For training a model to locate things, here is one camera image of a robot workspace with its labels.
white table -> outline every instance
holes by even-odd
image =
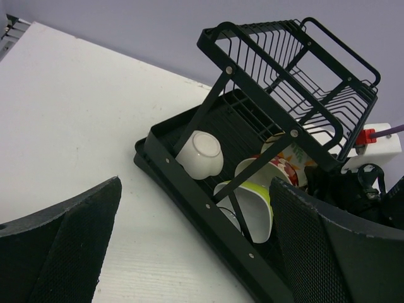
[[[0,62],[0,79],[1,223],[118,175],[122,199],[94,302],[251,301],[133,163],[134,143],[209,87],[38,23]]]

white cup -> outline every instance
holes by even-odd
[[[218,175],[223,169],[220,142],[203,131],[194,131],[175,159],[195,180]]]

black mesh surface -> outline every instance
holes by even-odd
[[[113,178],[0,230],[0,302],[91,302],[121,198]]]
[[[271,205],[296,303],[351,302],[312,197],[275,179]]]

rack handle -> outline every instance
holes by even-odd
[[[311,22],[315,24],[320,30],[322,30],[329,38],[333,39],[340,47],[342,47],[347,53],[349,53],[352,57],[358,60],[361,64],[363,64],[374,76],[375,80],[373,82],[373,86],[377,86],[380,83],[381,75],[377,71],[376,68],[371,66],[367,61],[365,61],[362,57],[360,57],[356,52],[354,52],[347,44],[343,43],[336,35],[331,33],[324,25],[318,22],[313,17],[304,18],[302,23],[300,24],[302,27],[305,23]]]

white tabletop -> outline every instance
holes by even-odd
[[[0,79],[0,223],[118,175],[122,199],[94,302],[251,301],[133,163],[134,143],[209,87],[38,23],[0,62]]]

